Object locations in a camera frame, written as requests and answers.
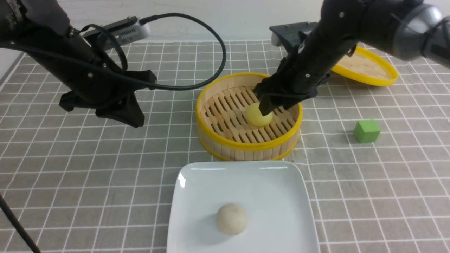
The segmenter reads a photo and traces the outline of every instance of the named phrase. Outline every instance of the white wall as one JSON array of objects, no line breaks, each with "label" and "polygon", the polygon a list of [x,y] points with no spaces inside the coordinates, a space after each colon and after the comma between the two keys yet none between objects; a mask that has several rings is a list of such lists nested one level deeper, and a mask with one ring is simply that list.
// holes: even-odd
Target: white wall
[{"label": "white wall", "polygon": [[[425,0],[450,15],[450,0]],[[317,21],[322,0],[59,0],[77,27],[109,24],[127,16],[168,12],[192,15],[214,28],[225,40],[270,39],[269,26]],[[152,24],[151,40],[213,40],[191,21],[166,18]]]}]

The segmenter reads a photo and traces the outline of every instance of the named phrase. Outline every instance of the white plate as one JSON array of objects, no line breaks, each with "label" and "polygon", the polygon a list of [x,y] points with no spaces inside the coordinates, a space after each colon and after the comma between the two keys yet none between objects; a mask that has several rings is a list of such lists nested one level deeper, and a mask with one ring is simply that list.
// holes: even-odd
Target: white plate
[{"label": "white plate", "polygon": [[[216,212],[237,203],[244,232],[227,236]],[[192,163],[176,181],[167,253],[319,253],[311,204],[298,168],[283,161]]]}]

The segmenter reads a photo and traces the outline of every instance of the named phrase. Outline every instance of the bamboo steamer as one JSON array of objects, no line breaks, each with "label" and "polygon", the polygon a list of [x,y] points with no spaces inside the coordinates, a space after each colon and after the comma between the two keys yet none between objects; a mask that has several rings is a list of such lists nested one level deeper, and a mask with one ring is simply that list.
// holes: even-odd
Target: bamboo steamer
[{"label": "bamboo steamer", "polygon": [[258,102],[253,87],[260,73],[228,75],[210,83],[195,108],[197,132],[204,148],[225,161],[279,160],[295,147],[300,137],[302,106],[276,109],[270,125],[256,127],[246,119],[246,109]]}]

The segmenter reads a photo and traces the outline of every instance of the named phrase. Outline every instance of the black cable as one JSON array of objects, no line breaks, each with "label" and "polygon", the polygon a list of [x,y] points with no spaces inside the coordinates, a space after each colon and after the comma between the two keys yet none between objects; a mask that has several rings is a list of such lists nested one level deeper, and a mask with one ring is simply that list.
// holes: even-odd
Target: black cable
[{"label": "black cable", "polygon": [[6,201],[0,194],[0,208],[5,214],[5,216],[8,218],[9,222],[14,226],[14,228],[17,230],[19,235],[22,237],[23,241],[30,247],[33,253],[41,253],[37,245],[34,243],[33,239],[30,237],[30,235],[25,231],[23,226],[20,224],[19,220],[14,215],[13,211],[9,208]]},{"label": "black cable", "polygon": [[159,19],[159,18],[167,18],[167,17],[181,17],[181,18],[186,18],[186,19],[192,20],[192,21],[200,24],[201,26],[205,27],[219,41],[219,44],[220,44],[220,46],[222,48],[222,54],[223,54],[222,62],[220,64],[219,68],[217,69],[216,73],[214,75],[212,75],[212,77],[210,77],[209,79],[207,79],[207,80],[205,80],[203,82],[200,82],[198,84],[189,85],[189,86],[161,85],[161,84],[156,84],[156,83],[151,83],[151,82],[145,82],[145,81],[137,80],[137,79],[134,79],[134,78],[131,78],[131,77],[127,77],[127,76],[122,75],[122,74],[111,72],[111,71],[109,71],[107,69],[98,67],[96,65],[92,65],[92,64],[87,63],[87,62],[80,61],[80,60],[75,59],[75,58],[67,57],[67,56],[62,55],[62,54],[56,54],[56,53],[45,51],[45,50],[36,49],[36,48],[33,48],[33,47],[28,47],[28,46],[23,46],[23,45],[18,45],[18,44],[12,44],[12,43],[0,42],[0,48],[19,50],[19,51],[24,51],[24,52],[32,52],[32,53],[35,53],[35,54],[39,54],[39,55],[43,55],[43,56],[47,56],[47,57],[52,57],[52,58],[55,58],[55,59],[59,59],[59,60],[65,61],[65,62],[69,62],[69,63],[72,63],[72,64],[76,64],[76,65],[85,67],[87,69],[90,69],[90,70],[92,70],[94,72],[97,72],[97,73],[101,73],[103,75],[114,77],[117,80],[120,80],[120,81],[122,81],[124,83],[135,84],[135,85],[141,86],[142,88],[151,88],[151,89],[160,89],[160,90],[194,90],[194,89],[197,89],[197,88],[201,88],[201,87],[209,84],[210,82],[212,82],[216,78],[218,78],[218,76],[220,75],[222,70],[225,68],[225,63],[226,63],[226,48],[225,48],[225,43],[223,42],[222,38],[216,33],[216,31],[214,31],[207,24],[205,24],[204,22],[200,21],[197,18],[191,17],[191,16],[186,15],[186,14],[168,13],[168,14],[162,14],[162,15],[155,15],[155,16],[151,16],[151,17],[148,17],[148,18],[144,18],[143,22],[148,23],[148,22],[154,21],[154,20]]}]

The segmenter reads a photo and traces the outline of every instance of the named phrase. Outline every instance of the yellow rim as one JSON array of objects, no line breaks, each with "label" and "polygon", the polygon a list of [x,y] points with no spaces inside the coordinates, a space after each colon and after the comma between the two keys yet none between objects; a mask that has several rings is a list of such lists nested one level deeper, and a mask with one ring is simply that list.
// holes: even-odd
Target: yellow rim
[{"label": "yellow rim", "polygon": [[201,119],[200,116],[200,99],[204,96],[205,92],[211,88],[211,86],[213,86],[214,84],[230,78],[230,77],[237,77],[237,76],[246,76],[246,75],[253,75],[253,76],[261,76],[261,77],[269,77],[269,75],[266,74],[261,74],[261,73],[237,73],[237,74],[232,74],[232,75],[227,75],[225,77],[216,79],[215,81],[213,81],[212,83],[208,84],[205,89],[200,93],[200,95],[198,96],[197,99],[197,104],[195,106],[195,114],[197,117],[197,124],[200,125],[200,128],[203,130],[203,132],[210,137],[211,139],[213,139],[215,142],[222,144],[226,147],[232,148],[232,149],[239,149],[239,150],[246,150],[246,151],[256,151],[256,150],[264,150],[264,149],[271,149],[273,147],[276,147],[278,145],[283,144],[284,142],[288,141],[295,133],[296,131],[300,128],[300,125],[302,123],[302,119],[303,119],[303,109],[302,109],[302,105],[299,103],[298,104],[298,119],[295,122],[294,126],[284,135],[282,135],[281,137],[275,139],[275,140],[271,140],[268,142],[264,142],[264,143],[240,143],[240,142],[236,142],[236,141],[232,141],[229,139],[226,139],[224,137],[219,136],[218,134],[216,134],[215,132],[213,132],[211,129],[209,129],[205,122],[203,122],[203,120]]},{"label": "yellow rim", "polygon": [[[285,158],[295,148],[295,145],[297,144],[298,138],[300,138],[300,135],[295,139],[294,144],[286,152],[284,152],[280,156],[275,157],[272,160],[281,160],[281,159]],[[219,155],[218,153],[214,152],[214,150],[211,150],[208,146],[206,146],[200,136],[198,137],[198,139],[200,140],[200,143],[206,149],[206,151],[208,153],[210,153],[212,156],[214,156],[215,158],[220,159],[222,161],[231,161],[230,159]]]},{"label": "yellow rim", "polygon": [[362,82],[365,84],[373,85],[373,86],[389,86],[394,84],[394,82],[398,78],[398,72],[397,70],[389,64],[387,61],[385,61],[383,58],[379,57],[373,52],[370,52],[368,50],[365,50],[363,48],[357,47],[355,54],[360,54],[362,56],[365,56],[366,58],[370,59],[371,61],[378,64],[380,67],[382,67],[389,75],[389,79],[380,79],[375,77],[369,77],[360,73],[356,73],[348,68],[344,68],[343,66],[337,64],[332,69],[333,72],[350,78],[352,80]]}]

